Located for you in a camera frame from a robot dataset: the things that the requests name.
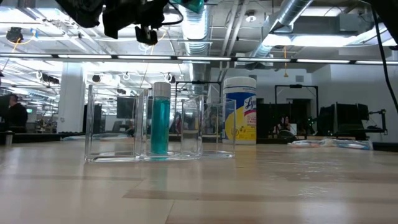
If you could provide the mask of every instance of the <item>ceiling pipe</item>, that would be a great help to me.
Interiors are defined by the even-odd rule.
[[[232,26],[234,25],[234,21],[235,21],[235,17],[236,17],[236,12],[238,11],[238,4],[239,4],[239,0],[235,0],[234,4],[232,6],[231,18],[229,19],[229,22],[228,22],[228,27],[226,29],[226,34],[225,34],[223,46],[221,48],[220,56],[224,56],[226,46],[228,45],[229,37],[230,37],[231,31],[232,31]]]
[[[235,25],[235,28],[234,28],[234,33],[233,33],[232,38],[231,38],[231,43],[229,43],[229,47],[228,47],[228,50],[226,52],[226,56],[230,56],[231,53],[232,53],[232,50],[233,50],[234,45],[235,45],[236,38],[237,38],[238,33],[239,33],[239,28],[241,27],[241,24],[242,24],[242,21],[243,21],[243,17],[245,16],[246,8],[248,7],[249,2],[250,2],[250,0],[244,0],[244,2],[243,2],[238,21],[236,22],[236,25]],[[228,72],[229,67],[230,67],[230,62],[227,62],[226,68],[222,72],[223,74],[222,74],[222,77],[220,79],[220,82],[222,82],[224,80],[224,78],[226,76],[226,73]]]
[[[263,37],[264,40],[278,22],[282,24],[282,26],[292,26],[312,2],[313,0],[284,0],[279,12],[276,12],[271,16],[267,16],[263,25],[265,30]],[[264,40],[250,54],[250,57],[266,57],[269,54],[273,46],[264,45]],[[245,65],[245,68],[253,70],[257,65],[258,63],[249,63]]]
[[[204,6],[199,13],[195,13],[183,6],[179,6],[179,9],[184,16],[182,22],[184,40],[208,40],[209,7]],[[185,50],[189,56],[208,56],[209,49],[209,43],[205,41],[185,43]],[[190,63],[189,75],[191,81],[209,81],[210,70],[209,63]],[[206,90],[206,86],[193,86],[193,93],[196,95],[202,95],[203,90]]]
[[[236,18],[236,13],[237,13],[237,11],[238,11],[238,5],[239,5],[239,0],[235,0],[235,1],[234,1],[234,4],[233,4],[233,6],[232,6],[231,17],[230,17],[229,22],[228,22],[228,28],[227,28],[227,30],[226,30],[226,34],[225,34],[223,46],[222,46],[222,48],[221,48],[220,56],[224,56],[224,54],[225,54],[225,50],[226,50],[226,47],[227,47],[228,42],[229,42],[229,37],[230,37],[230,35],[231,35],[232,26],[234,26],[234,22],[235,22],[235,18]],[[227,68],[223,68],[223,63],[220,62],[220,73],[218,74],[217,81],[220,80],[221,76],[223,75],[223,72],[224,72],[226,69],[227,69]]]

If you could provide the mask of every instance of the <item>wooden table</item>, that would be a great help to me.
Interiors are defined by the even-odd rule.
[[[85,164],[83,142],[0,148],[7,223],[397,223],[398,154],[238,146],[235,159]]]

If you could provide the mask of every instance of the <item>clear plastic box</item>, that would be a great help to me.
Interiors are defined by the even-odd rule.
[[[235,132],[233,130],[235,130],[236,119],[234,100],[219,98],[210,100],[205,96],[194,96],[177,101],[172,99],[169,150],[165,155],[158,155],[151,153],[150,150],[151,90],[135,89],[136,96],[118,95],[113,92],[114,88],[89,86],[85,146],[87,161],[174,161],[234,157]],[[115,105],[116,98],[122,100],[115,108],[107,108],[116,112],[113,119],[120,115],[125,118],[126,115],[122,114],[123,110],[130,111],[131,114],[121,124],[117,119],[110,132],[110,124],[105,116],[105,121],[102,123],[105,123],[108,128],[98,132],[98,127],[95,127],[98,123],[95,107],[108,104],[107,99],[112,99]],[[227,111],[233,117],[233,122],[225,125],[223,116]]]

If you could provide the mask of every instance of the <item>ventilation duct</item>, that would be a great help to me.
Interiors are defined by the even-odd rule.
[[[185,40],[185,50],[190,56],[207,56],[209,54],[209,45],[204,41],[208,38],[208,8],[204,6],[199,13],[179,6],[184,16],[182,22],[182,34]],[[210,64],[209,63],[191,63],[189,65],[189,75],[191,81],[209,81]],[[206,87],[193,85],[193,93],[202,95]]]
[[[313,0],[285,0],[283,1],[280,11],[277,12],[276,17],[267,16],[264,22],[264,28],[267,29],[264,40],[267,38],[269,32],[275,27],[277,22],[283,26],[292,26],[293,23],[300,17],[304,10],[312,3]],[[266,57],[273,46],[264,45],[264,40],[259,44],[256,49],[251,53],[250,57],[262,58]],[[245,66],[248,70],[253,70],[257,67],[258,63],[250,63]]]

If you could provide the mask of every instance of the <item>fluorescent light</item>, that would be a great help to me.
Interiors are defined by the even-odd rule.
[[[177,60],[203,60],[203,61],[213,61],[213,60],[222,60],[222,61],[230,61],[230,57],[193,57],[193,56],[181,56],[177,57]]]
[[[382,65],[382,61],[356,61],[357,65]]]
[[[12,91],[13,93],[16,93],[16,94],[23,94],[23,95],[28,95],[29,94],[28,91],[21,90],[19,88],[10,88],[10,91]]]
[[[17,83],[15,83],[15,82],[13,82],[13,81],[11,81],[11,80],[6,80],[6,79],[1,79],[1,82],[2,83],[8,83],[8,84],[11,84],[11,85],[16,85]]]
[[[352,37],[338,35],[298,35],[292,45],[302,47],[343,47],[352,42]]]
[[[93,59],[111,59],[110,55],[58,55],[60,58],[93,58]]]
[[[382,65],[383,61],[357,61],[355,64],[357,65]],[[387,65],[398,65],[396,61],[387,61]]]
[[[37,58],[41,58],[41,57],[45,57],[45,58],[49,58],[52,57],[49,54],[0,54],[0,57],[25,57],[25,58],[32,58],[32,57],[37,57]]]
[[[302,63],[349,63],[349,60],[318,60],[318,59],[297,59]]]
[[[398,62],[389,62],[389,61],[387,61],[387,65],[398,65]]]
[[[288,36],[268,34],[267,37],[262,41],[262,44],[265,46],[288,46],[292,45],[292,41]]]
[[[156,56],[156,55],[119,55],[120,59],[137,59],[137,60],[170,60],[170,56]]]
[[[285,58],[238,58],[239,62],[290,62]]]

